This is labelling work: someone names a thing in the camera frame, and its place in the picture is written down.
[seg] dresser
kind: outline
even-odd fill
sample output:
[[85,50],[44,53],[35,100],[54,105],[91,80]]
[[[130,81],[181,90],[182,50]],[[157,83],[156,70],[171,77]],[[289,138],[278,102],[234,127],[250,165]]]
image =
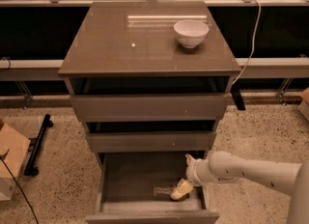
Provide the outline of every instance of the dresser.
[[[206,22],[193,49],[179,20]],[[203,188],[184,201],[185,154],[206,156],[239,66],[204,2],[99,2],[88,11],[59,70],[101,168],[88,223],[214,223]]]

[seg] cabinet top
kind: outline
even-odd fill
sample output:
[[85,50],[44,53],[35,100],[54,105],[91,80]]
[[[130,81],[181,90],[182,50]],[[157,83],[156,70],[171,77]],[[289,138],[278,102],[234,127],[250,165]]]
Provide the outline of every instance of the cabinet top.
[[[207,22],[193,49],[176,40],[179,20]],[[62,77],[237,75],[239,65],[210,11],[198,1],[94,3],[59,70]]]

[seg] black cable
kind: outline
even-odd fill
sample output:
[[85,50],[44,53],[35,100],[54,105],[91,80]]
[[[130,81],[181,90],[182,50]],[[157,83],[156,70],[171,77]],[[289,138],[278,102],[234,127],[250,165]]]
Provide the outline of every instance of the black cable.
[[0,160],[1,160],[2,163],[5,165],[5,167],[8,169],[8,172],[11,174],[11,177],[13,178],[13,180],[15,181],[15,183],[17,184],[17,186],[18,186],[18,188],[20,189],[20,191],[21,191],[23,197],[25,198],[25,200],[26,200],[26,202],[27,202],[27,204],[28,204],[28,206],[29,206],[31,212],[33,213],[33,216],[35,217],[36,223],[39,224],[38,218],[37,218],[35,212],[33,211],[32,206],[30,205],[30,203],[29,203],[29,201],[28,201],[28,199],[27,199],[25,193],[23,192],[23,190],[22,190],[22,188],[20,187],[19,183],[18,183],[17,180],[15,179],[15,177],[14,177],[13,173],[11,172],[10,168],[8,167],[8,165],[6,164],[6,162],[4,162],[4,160],[2,159],[1,156],[0,156]]
[[6,58],[9,61],[9,66],[6,69],[1,69],[0,72],[1,71],[5,71],[5,70],[9,70],[11,68],[11,59],[10,59],[10,57],[4,57],[4,58]]

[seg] black object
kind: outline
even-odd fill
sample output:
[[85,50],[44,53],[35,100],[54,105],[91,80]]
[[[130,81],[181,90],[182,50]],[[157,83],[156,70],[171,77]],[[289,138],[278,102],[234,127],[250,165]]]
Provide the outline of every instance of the black object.
[[50,115],[46,114],[44,117],[44,120],[42,121],[42,126],[41,129],[39,131],[38,137],[33,139],[30,146],[34,146],[31,155],[29,157],[24,175],[25,176],[32,176],[32,177],[36,177],[39,173],[39,169],[38,167],[34,167],[39,149],[40,149],[40,145],[42,143],[44,134],[47,130],[48,127],[53,127],[53,123],[50,120]]
[[238,110],[239,111],[245,111],[245,106],[244,106],[243,98],[242,98],[240,90],[239,90],[239,83],[238,82],[236,82],[235,84],[232,85],[231,94],[232,94],[232,98],[233,98],[234,103],[235,103],[236,107],[238,108]]

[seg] white cable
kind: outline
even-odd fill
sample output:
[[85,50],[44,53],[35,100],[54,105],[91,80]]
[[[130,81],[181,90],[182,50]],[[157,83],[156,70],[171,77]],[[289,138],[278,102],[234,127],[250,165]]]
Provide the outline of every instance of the white cable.
[[254,0],[254,1],[256,1],[257,4],[258,4],[258,6],[259,6],[259,12],[258,12],[258,17],[257,17],[257,20],[256,20],[256,22],[255,22],[255,26],[254,26],[254,30],[253,30],[253,35],[252,35],[252,50],[251,50],[251,54],[250,54],[250,56],[249,56],[247,62],[245,63],[244,67],[242,68],[242,70],[241,70],[239,76],[233,81],[233,84],[235,84],[235,83],[239,80],[239,78],[242,76],[242,74],[243,74],[244,70],[246,69],[248,63],[250,62],[251,57],[252,57],[252,55],[253,55],[253,53],[254,53],[254,50],[255,50],[255,36],[256,36],[257,28],[258,28],[259,21],[260,21],[260,16],[261,16],[261,9],[262,9],[262,7],[261,7],[261,4],[259,3],[258,0]]

